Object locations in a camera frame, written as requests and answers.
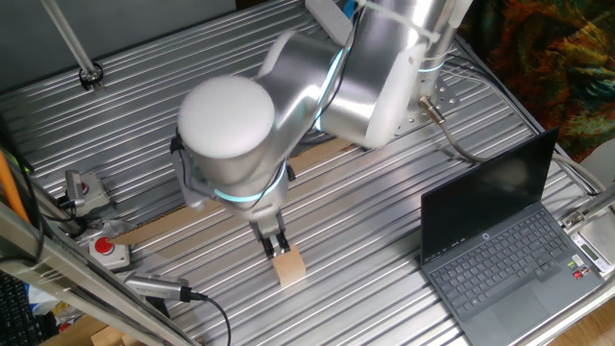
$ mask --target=wall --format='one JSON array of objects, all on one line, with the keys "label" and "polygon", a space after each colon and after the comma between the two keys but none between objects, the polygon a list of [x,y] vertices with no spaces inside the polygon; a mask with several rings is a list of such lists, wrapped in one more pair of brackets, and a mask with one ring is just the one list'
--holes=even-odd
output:
[{"label": "wall", "polygon": [[[92,58],[235,10],[234,0],[57,0]],[[77,63],[39,0],[0,1],[0,93]]]}]

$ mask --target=black cable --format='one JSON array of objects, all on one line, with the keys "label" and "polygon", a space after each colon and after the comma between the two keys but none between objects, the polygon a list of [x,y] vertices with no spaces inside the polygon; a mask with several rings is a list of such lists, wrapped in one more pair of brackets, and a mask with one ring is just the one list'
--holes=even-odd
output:
[{"label": "black cable", "polygon": [[211,299],[210,297],[208,297],[205,294],[201,294],[201,293],[197,293],[197,292],[191,292],[190,293],[190,299],[191,300],[200,300],[203,302],[210,302],[212,305],[214,305],[222,314],[222,317],[224,317],[224,322],[226,322],[227,324],[227,335],[229,336],[229,341],[227,342],[228,346],[231,346],[231,322],[229,321],[229,316],[227,316],[227,313],[224,311],[224,309],[222,309],[222,307],[220,307],[220,305],[218,303],[216,303],[213,299]]},{"label": "black cable", "polygon": [[[357,13],[357,15],[355,16],[355,20],[353,21],[353,27],[354,27],[354,30],[355,30],[353,32],[353,44],[355,44],[355,40],[357,39],[357,33],[358,33],[357,25],[360,22],[361,18],[363,17],[364,12],[365,12],[365,8],[363,8],[362,11]],[[312,122],[311,126],[304,133],[304,136],[307,135],[312,130],[312,128],[316,124],[316,121],[318,121],[318,119],[322,116],[322,114],[324,114],[325,111],[327,111],[327,109],[329,108],[329,106],[333,102],[333,99],[335,98],[335,95],[337,95],[337,92],[341,89],[342,82],[344,81],[344,74],[346,72],[346,66],[347,66],[346,62],[348,62],[348,59],[350,58],[350,55],[352,54],[352,52],[353,51],[351,50],[348,53],[348,55],[346,56],[346,59],[344,60],[344,66],[342,67],[342,71],[339,73],[339,82],[337,83],[337,87],[335,88],[335,91],[333,92],[333,95],[331,96],[331,99],[329,100],[327,105],[325,105],[325,107],[323,107],[323,109],[320,111],[320,114],[318,114],[318,116],[316,116],[316,118]]]},{"label": "black cable", "polygon": [[43,216],[45,216],[45,218],[47,220],[50,221],[55,221],[55,222],[70,222],[70,221],[74,221],[77,218],[77,211],[74,208],[71,208],[71,212],[70,212],[70,217],[68,217],[67,219],[63,219],[63,218],[58,218],[58,217],[53,217],[53,216],[49,216],[49,215],[45,215],[45,214],[41,214]]},{"label": "black cable", "polygon": [[328,141],[330,141],[330,140],[332,140],[334,138],[335,138],[335,136],[333,136],[333,135],[317,132],[316,135],[307,134],[307,135],[303,136],[303,138],[301,138],[301,140],[299,141],[299,144],[301,144],[301,145],[318,145],[318,144],[322,144],[322,143],[328,142]]}]

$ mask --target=metal pole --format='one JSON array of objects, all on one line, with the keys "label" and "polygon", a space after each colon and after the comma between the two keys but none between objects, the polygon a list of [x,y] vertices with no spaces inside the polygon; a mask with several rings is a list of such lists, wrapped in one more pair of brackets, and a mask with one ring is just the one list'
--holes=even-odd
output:
[{"label": "metal pole", "polygon": [[[0,269],[147,345],[197,345],[70,238],[52,231],[53,239],[43,236],[39,264],[28,267],[18,260],[6,261]],[[32,258],[38,237],[39,230],[0,203],[0,259]]]},{"label": "metal pole", "polygon": [[[81,45],[81,43],[77,39],[77,36],[75,36],[75,33],[70,28],[70,25],[68,24],[66,17],[64,17],[62,10],[60,10],[60,7],[58,6],[56,0],[40,0],[40,2],[51,17],[51,20],[53,20],[62,38],[64,38],[66,45],[73,53],[73,56],[75,56],[77,63],[81,67],[82,82],[83,80],[91,82],[99,79],[103,73],[102,69],[99,66],[96,66],[87,57],[84,47]],[[105,89],[103,83],[100,81],[95,84],[92,84],[92,88],[94,92],[102,91]]]}]

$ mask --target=black keyboard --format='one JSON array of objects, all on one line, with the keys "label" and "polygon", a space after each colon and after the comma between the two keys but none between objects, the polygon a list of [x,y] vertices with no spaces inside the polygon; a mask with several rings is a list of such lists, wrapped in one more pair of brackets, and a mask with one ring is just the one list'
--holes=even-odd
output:
[{"label": "black keyboard", "polygon": [[0,346],[42,343],[40,325],[30,311],[26,287],[18,279],[0,272]]},{"label": "black keyboard", "polygon": [[474,315],[490,299],[558,270],[554,259],[568,250],[568,241],[549,220],[541,210],[430,273],[458,316]]}]

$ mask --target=orange object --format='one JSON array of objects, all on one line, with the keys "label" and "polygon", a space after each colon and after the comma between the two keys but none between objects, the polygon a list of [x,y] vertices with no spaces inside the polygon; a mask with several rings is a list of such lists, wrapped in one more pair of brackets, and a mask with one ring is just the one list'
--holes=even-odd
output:
[{"label": "orange object", "polygon": [[9,164],[7,163],[7,159],[4,157],[2,150],[0,150],[0,183],[2,183],[2,186],[4,187],[4,192],[7,194],[7,199],[9,200],[9,205],[12,210],[17,215],[21,216],[22,219],[26,220],[26,222],[30,223],[28,214],[26,213],[26,210],[23,209],[23,204],[21,203],[21,198],[19,198],[19,192],[17,192],[15,180],[12,178]]}]

